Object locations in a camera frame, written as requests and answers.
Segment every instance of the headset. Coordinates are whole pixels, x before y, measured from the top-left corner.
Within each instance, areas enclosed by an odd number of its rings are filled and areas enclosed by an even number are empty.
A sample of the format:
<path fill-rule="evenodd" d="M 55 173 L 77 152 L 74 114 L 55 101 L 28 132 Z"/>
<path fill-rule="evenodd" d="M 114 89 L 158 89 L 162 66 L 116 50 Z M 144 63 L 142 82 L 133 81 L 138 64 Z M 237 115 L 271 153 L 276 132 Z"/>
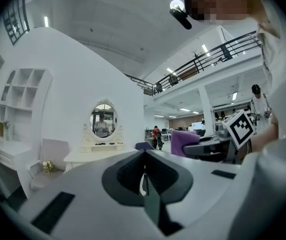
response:
<path fill-rule="evenodd" d="M 185 11 L 182 11 L 179 6 L 170 9 L 169 13 L 176 19 L 179 21 L 180 24 L 182 24 L 184 26 L 185 29 L 190 30 L 192 28 L 191 23 L 188 21 L 187 17 L 190 16 L 191 18 L 193 18 L 194 20 L 197 21 L 204 21 L 205 20 L 205 15 L 204 14 L 199 14 L 197 12 L 197 9 L 194 8 L 192 9 L 191 6 L 191 0 L 184 0 L 184 4 L 185 4 Z"/>

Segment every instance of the black rubber pad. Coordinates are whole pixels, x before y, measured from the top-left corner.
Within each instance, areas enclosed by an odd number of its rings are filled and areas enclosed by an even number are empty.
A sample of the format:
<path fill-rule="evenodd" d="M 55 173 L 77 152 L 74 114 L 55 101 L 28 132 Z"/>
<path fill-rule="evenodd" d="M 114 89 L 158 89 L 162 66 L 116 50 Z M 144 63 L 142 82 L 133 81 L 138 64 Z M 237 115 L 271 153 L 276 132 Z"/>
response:
<path fill-rule="evenodd" d="M 61 192 L 45 209 L 32 221 L 32 225 L 49 234 L 57 224 L 66 208 L 70 205 L 75 195 Z"/>
<path fill-rule="evenodd" d="M 220 176 L 220 177 L 228 178 L 228 179 L 231 179 L 231 180 L 233 180 L 234 177 L 236 176 L 235 173 L 222 171 L 222 170 L 214 170 L 214 171 L 212 171 L 212 174 Z"/>

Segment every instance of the white column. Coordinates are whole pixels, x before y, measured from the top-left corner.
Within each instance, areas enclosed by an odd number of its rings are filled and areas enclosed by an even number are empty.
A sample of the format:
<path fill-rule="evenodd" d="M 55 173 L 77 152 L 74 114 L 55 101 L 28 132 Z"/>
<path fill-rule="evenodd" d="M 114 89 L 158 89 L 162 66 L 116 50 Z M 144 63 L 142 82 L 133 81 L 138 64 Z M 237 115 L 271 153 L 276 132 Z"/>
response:
<path fill-rule="evenodd" d="M 208 94 L 205 86 L 198 87 L 199 94 L 202 100 L 204 120 L 206 124 L 206 136 L 214 134 L 214 120 L 212 114 L 212 106 L 209 102 Z"/>

